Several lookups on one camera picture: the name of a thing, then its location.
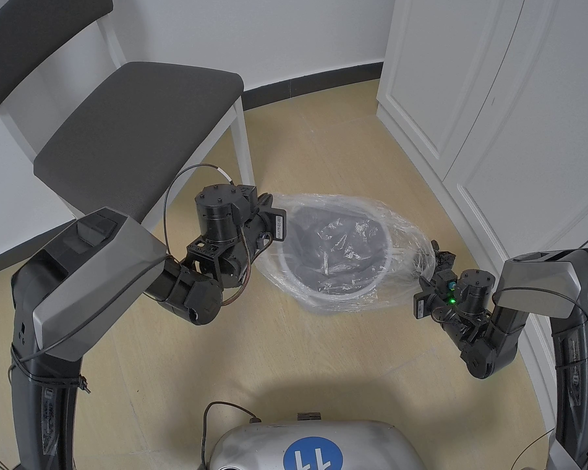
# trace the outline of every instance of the white chair frame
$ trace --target white chair frame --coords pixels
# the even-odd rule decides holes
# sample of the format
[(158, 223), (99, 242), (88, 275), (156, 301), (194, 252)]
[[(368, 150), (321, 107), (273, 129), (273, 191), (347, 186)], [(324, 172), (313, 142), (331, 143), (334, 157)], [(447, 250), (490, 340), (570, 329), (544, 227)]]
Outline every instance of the white chair frame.
[[(115, 34), (113, 25), (111, 24), (111, 18), (109, 14), (103, 16), (96, 21), (98, 28), (105, 41), (111, 60), (115, 65), (116, 69), (126, 64), (126, 58), (124, 52), (120, 47), (118, 38)], [(26, 137), (22, 134), (16, 122), (13, 120), (11, 115), (8, 113), (4, 103), (0, 105), (0, 120), (5, 125), (9, 134), (15, 139), (17, 145), (24, 152), (24, 155), (32, 162), (37, 156), (36, 151), (32, 148)], [(235, 147), (235, 155), (237, 157), (237, 164), (239, 166), (239, 173), (242, 178), (243, 184), (254, 185), (253, 165), (251, 162), (251, 153), (248, 147), (248, 136), (246, 135), (246, 123), (244, 122), (244, 111), (242, 108), (242, 98), (237, 98), (233, 106), (229, 108), (227, 113), (220, 119), (218, 124), (209, 133), (206, 139), (196, 148), (196, 151), (189, 157), (189, 160), (185, 163), (183, 168), (190, 165), (199, 164), (207, 156), (207, 153), (213, 148), (218, 142), (220, 137), (226, 132), (228, 128), (231, 128), (233, 134), (233, 145)], [(168, 205), (174, 200), (176, 195), (179, 193), (181, 188), (188, 181), (190, 176), (193, 174), (195, 169), (188, 170), (182, 176), (180, 176), (172, 186), (168, 197)], [(161, 221), (164, 215), (164, 197), (165, 194), (157, 201), (157, 204), (150, 209), (141, 224), (149, 231), (153, 231), (156, 225)], [(62, 201), (70, 208), (70, 211), (76, 218), (82, 217), (84, 214), (74, 206), (70, 205), (59, 197)]]

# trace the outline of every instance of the white cabinet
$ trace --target white cabinet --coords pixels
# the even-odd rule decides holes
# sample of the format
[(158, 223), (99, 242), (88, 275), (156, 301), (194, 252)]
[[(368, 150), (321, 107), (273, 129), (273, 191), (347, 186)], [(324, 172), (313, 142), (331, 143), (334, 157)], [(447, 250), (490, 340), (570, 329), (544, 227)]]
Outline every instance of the white cabinet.
[(444, 184), (498, 268), (588, 241), (588, 0), (525, 0)]
[(523, 0), (396, 0), (377, 99), (441, 177), (492, 86)]

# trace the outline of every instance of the white logo symbol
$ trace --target white logo symbol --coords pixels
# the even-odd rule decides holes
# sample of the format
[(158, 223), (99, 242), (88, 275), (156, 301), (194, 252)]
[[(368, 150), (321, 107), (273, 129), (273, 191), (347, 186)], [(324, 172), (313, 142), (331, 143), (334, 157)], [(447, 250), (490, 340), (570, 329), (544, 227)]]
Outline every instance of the white logo symbol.
[[(299, 450), (294, 453), (294, 458), (296, 458), (296, 470), (312, 470), (311, 463), (303, 466), (303, 459), (300, 456)], [(316, 465), (317, 470), (325, 470), (331, 466), (330, 461), (326, 463), (322, 461), (322, 450), (319, 447), (316, 447)]]

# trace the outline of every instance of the cylindrical motor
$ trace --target cylindrical motor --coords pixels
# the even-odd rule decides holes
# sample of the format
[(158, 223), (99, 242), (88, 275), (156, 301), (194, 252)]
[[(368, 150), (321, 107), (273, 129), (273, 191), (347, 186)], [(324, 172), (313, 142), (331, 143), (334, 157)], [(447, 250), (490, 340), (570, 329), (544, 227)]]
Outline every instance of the cylindrical motor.
[(488, 306), (495, 277), (484, 270), (465, 270), (455, 286), (456, 308), (464, 315), (479, 315)]
[(250, 203), (236, 186), (214, 184), (196, 195), (201, 235), (211, 243), (239, 238), (239, 226), (250, 216)]

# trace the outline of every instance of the white wall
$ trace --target white wall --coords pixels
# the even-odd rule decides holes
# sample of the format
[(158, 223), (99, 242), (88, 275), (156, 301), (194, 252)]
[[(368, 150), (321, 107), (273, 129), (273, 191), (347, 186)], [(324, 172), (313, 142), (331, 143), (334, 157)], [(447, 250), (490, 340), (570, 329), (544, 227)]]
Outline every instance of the white wall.
[[(0, 6), (7, 0), (0, 0)], [(114, 0), (111, 19), (129, 61), (220, 68), (246, 89), (383, 60), (394, 0)], [(38, 68), (8, 108), (33, 146), (110, 72), (95, 27)], [(33, 106), (31, 96), (36, 99)], [(32, 175), (0, 125), (0, 252), (64, 222), (66, 209)], [(6, 204), (19, 197), (19, 214)]]

